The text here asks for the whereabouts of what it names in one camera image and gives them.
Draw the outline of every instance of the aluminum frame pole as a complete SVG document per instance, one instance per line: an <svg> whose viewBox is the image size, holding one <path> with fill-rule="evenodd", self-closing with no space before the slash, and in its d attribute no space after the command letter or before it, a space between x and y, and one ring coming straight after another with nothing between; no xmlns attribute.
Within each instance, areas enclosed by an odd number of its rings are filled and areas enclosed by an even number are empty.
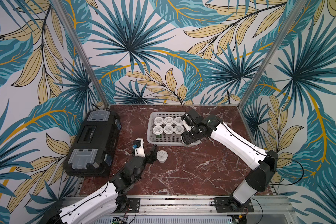
<svg viewBox="0 0 336 224"><path fill-rule="evenodd" d="M60 19L60 21L63 24L63 27L65 31L67 32L69 38L71 39L71 42L73 44L73 47L75 47L78 56L80 57L80 60L85 67L88 76L90 77L93 86L96 88L96 91L99 95L99 98L101 99L105 109L108 108L109 103L105 97L105 94L103 93L103 90L99 84L99 81L94 74L94 70L92 69L91 63L88 60L88 57L83 49L83 46L81 44L81 41L76 33L76 30L73 27L73 24L71 22L70 17L68 16L68 13L65 9L65 7L62 4L61 0L52 0L53 7L55 11L57 12L57 16Z"/></svg>

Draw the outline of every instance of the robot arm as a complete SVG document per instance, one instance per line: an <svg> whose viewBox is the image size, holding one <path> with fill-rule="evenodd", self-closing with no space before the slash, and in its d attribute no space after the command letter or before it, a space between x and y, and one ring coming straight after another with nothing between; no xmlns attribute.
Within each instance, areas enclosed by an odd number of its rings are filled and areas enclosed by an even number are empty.
<svg viewBox="0 0 336 224"><path fill-rule="evenodd" d="M149 155L144 155L143 139L136 139L133 142L132 157L110 181L79 202L62 208L49 223L90 224L104 215L123 211L127 203L125 194L141 179L145 165L156 160L157 145L152 147Z"/></svg>
<svg viewBox="0 0 336 224"><path fill-rule="evenodd" d="M212 138L230 149L251 168L245 180L229 197L228 204L232 211L242 208L256 192L265 191L276 172L276 152L266 152L251 144L215 115L204 119L195 110L191 110L181 119L185 128L189 130L181 135L183 143L189 145L202 137Z"/></svg>

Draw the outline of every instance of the white plastic cup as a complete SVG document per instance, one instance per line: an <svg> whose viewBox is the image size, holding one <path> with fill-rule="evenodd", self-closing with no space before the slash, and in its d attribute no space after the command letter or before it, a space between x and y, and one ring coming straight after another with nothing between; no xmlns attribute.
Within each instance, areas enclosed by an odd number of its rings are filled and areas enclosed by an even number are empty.
<svg viewBox="0 0 336 224"><path fill-rule="evenodd" d="M153 127L153 130L152 130L153 134L155 134L155 136L157 138L160 138L162 136L162 133L163 133L163 127L160 126L160 125L156 125Z"/></svg>
<svg viewBox="0 0 336 224"><path fill-rule="evenodd" d="M156 117L153 121L155 125L162 125L164 123L164 119L161 117Z"/></svg>
<svg viewBox="0 0 336 224"><path fill-rule="evenodd" d="M174 119L175 125L183 125L183 121L181 120L181 117L176 117Z"/></svg>
<svg viewBox="0 0 336 224"><path fill-rule="evenodd" d="M168 158L168 153L164 150L160 150L157 152L157 160L160 163L164 163Z"/></svg>
<svg viewBox="0 0 336 224"><path fill-rule="evenodd" d="M182 125L177 125L174 127L174 133L181 135L184 132L184 127Z"/></svg>
<svg viewBox="0 0 336 224"><path fill-rule="evenodd" d="M168 124L163 128L163 131L167 136L170 136L174 132L174 128L173 128L173 126Z"/></svg>
<svg viewBox="0 0 336 224"><path fill-rule="evenodd" d="M173 124L174 124L174 119L173 119L172 117L166 117L166 118L164 119L164 123L165 123L166 125L173 125Z"/></svg>

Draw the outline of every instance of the plastic container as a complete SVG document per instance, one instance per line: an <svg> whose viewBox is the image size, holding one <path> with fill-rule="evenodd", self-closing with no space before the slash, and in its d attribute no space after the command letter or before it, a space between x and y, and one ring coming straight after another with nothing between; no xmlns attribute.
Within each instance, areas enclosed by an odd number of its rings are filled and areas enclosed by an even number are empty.
<svg viewBox="0 0 336 224"><path fill-rule="evenodd" d="M173 124L174 124L174 119L173 119L172 117L166 117L166 118L164 119L164 123L165 123L166 125L173 125Z"/></svg>
<svg viewBox="0 0 336 224"><path fill-rule="evenodd" d="M174 119L175 125L183 125L183 121L181 120L181 117L176 117Z"/></svg>
<svg viewBox="0 0 336 224"><path fill-rule="evenodd" d="M185 112L172 112L172 111L155 111L152 112L149 116L148 127L147 127L147 141L151 144L157 144L157 146L185 146L182 142L182 138L180 135L176 133L171 134L170 136L166 136L165 133L162 134L160 138L153 133L154 119L156 117L166 118L172 117L176 118L178 116L184 115ZM193 142L192 144L188 145L187 147L198 145L200 140Z"/></svg>
<svg viewBox="0 0 336 224"><path fill-rule="evenodd" d="M162 137L163 127L160 126L160 125L156 125L156 126L153 127L152 132L153 132L153 134L155 134L155 136L157 138L160 138L160 137Z"/></svg>
<svg viewBox="0 0 336 224"><path fill-rule="evenodd" d="M181 135L184 132L184 127L182 125L177 125L174 127L174 133Z"/></svg>
<svg viewBox="0 0 336 224"><path fill-rule="evenodd" d="M171 126L170 124L166 125L164 128L163 128L163 131L164 133L166 134L166 136L170 136L171 134L173 134L174 132L174 128L173 126Z"/></svg>
<svg viewBox="0 0 336 224"><path fill-rule="evenodd" d="M157 160L160 163L164 163L168 158L168 153L164 150L160 150L157 152Z"/></svg>
<svg viewBox="0 0 336 224"><path fill-rule="evenodd" d="M162 125L164 123L164 119L161 117L156 117L153 122L155 125Z"/></svg>

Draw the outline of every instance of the black mounting bracket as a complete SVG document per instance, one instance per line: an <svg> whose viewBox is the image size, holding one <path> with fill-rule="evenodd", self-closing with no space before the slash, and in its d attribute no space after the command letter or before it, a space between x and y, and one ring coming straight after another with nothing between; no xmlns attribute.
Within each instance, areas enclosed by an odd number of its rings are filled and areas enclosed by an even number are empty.
<svg viewBox="0 0 336 224"><path fill-rule="evenodd" d="M141 199L138 197L127 198L126 207L129 208L127 213L139 213L140 202L141 202ZM125 213L125 212L126 212L126 209L121 209L113 213Z"/></svg>
<svg viewBox="0 0 336 224"><path fill-rule="evenodd" d="M217 213L223 213L223 212L253 212L253 204L251 203L251 199L249 198L238 211L233 211L229 208L228 202L229 197L215 197L214 203L215 203L215 209Z"/></svg>

